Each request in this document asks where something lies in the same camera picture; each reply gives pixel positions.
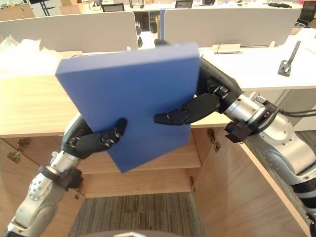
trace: blue foam block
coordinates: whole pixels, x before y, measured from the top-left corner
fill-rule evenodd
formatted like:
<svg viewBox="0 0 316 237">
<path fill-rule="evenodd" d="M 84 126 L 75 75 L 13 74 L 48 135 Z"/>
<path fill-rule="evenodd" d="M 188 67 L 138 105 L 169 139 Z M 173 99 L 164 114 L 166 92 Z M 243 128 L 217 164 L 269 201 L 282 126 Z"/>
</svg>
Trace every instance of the blue foam block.
<svg viewBox="0 0 316 237">
<path fill-rule="evenodd" d="M 94 132 L 128 124 L 109 154 L 129 171 L 189 141 L 190 126 L 156 124 L 153 117 L 180 107 L 195 93 L 196 44 L 99 54 L 61 61 L 56 76 Z"/>
</svg>

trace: white plastic bag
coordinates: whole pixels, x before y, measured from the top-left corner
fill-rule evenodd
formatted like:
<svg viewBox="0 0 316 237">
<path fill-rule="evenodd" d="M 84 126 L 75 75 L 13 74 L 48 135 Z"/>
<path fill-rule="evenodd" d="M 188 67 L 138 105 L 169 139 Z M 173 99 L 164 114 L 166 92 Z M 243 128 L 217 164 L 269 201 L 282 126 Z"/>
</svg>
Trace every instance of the white plastic bag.
<svg viewBox="0 0 316 237">
<path fill-rule="evenodd" d="M 40 40 L 18 43 L 8 36 L 0 44 L 0 77 L 54 75 L 62 58 L 54 50 L 40 50 Z"/>
</svg>

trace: white desk surface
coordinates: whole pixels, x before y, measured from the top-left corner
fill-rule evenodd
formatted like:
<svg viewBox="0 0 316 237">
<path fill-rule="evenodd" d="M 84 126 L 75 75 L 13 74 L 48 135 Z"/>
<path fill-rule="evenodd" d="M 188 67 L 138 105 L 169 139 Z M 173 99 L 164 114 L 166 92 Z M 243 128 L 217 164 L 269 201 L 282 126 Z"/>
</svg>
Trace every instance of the white desk surface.
<svg viewBox="0 0 316 237">
<path fill-rule="evenodd" d="M 200 53 L 210 63 L 233 77 L 243 90 L 316 88 L 316 29 L 302 29 L 296 36 L 289 36 L 280 47 L 242 48 L 239 54 L 214 54 L 211 48 L 200 48 Z M 142 48 L 154 47 L 155 36 L 142 32 Z M 278 68 L 288 60 L 296 42 L 301 45 L 292 62 L 291 75 L 284 77 Z"/>
<path fill-rule="evenodd" d="M 192 4 L 192 8 L 241 8 L 240 6 L 237 6 L 234 2 L 229 3 L 218 3 L 212 6 L 201 6 L 202 1 L 194 1 Z M 283 3 L 289 4 L 293 8 L 299 8 L 302 9 L 303 5 L 299 3 L 292 3 L 291 1 L 284 1 Z M 113 4 L 113 1 L 105 1 L 102 2 L 102 4 Z M 271 6 L 268 6 L 268 4 L 263 4 L 261 2 L 247 2 L 247 4 L 243 5 L 244 8 L 270 8 Z M 124 9 L 125 11 L 160 11 L 161 9 L 169 9 L 169 8 L 175 8 L 175 1 L 172 3 L 152 3 L 152 4 L 145 4 L 144 8 L 130 8 L 129 5 L 125 5 Z"/>
</svg>

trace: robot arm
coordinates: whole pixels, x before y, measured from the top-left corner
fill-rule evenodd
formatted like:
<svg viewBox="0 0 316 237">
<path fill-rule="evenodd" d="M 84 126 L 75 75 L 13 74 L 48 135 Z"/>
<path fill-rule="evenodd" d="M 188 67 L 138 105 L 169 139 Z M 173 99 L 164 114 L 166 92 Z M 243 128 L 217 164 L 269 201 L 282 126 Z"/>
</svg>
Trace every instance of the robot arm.
<svg viewBox="0 0 316 237">
<path fill-rule="evenodd" d="M 80 161 L 120 141 L 126 125 L 127 120 L 121 118 L 112 129 L 93 133 L 78 114 L 64 134 L 61 152 L 53 152 L 50 165 L 39 168 L 3 236 L 39 237 L 53 219 L 65 192 L 81 185 L 81 171 L 76 169 Z"/>
<path fill-rule="evenodd" d="M 312 236 L 316 236 L 316 155 L 295 134 L 282 110 L 261 96 L 244 96 L 234 79 L 201 58 L 197 97 L 179 109 L 155 115 L 154 121 L 168 125 L 188 124 L 213 111 L 232 120 L 225 128 L 228 139 L 234 143 L 250 140 L 277 174 L 293 188 L 312 220 Z"/>
</svg>

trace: desk partition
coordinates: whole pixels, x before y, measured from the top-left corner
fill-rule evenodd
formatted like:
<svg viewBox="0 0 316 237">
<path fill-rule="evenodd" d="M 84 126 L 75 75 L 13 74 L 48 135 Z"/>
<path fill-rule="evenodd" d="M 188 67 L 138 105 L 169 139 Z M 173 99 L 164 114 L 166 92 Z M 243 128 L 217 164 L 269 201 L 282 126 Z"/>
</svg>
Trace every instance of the desk partition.
<svg viewBox="0 0 316 237">
<path fill-rule="evenodd" d="M 107 12 L 37 17 L 0 22 L 0 36 L 41 39 L 56 51 L 108 52 L 137 49 L 133 12 Z"/>
<path fill-rule="evenodd" d="M 164 39 L 195 41 L 199 47 L 240 43 L 241 46 L 283 44 L 301 10 L 289 8 L 168 9 Z"/>
</svg>

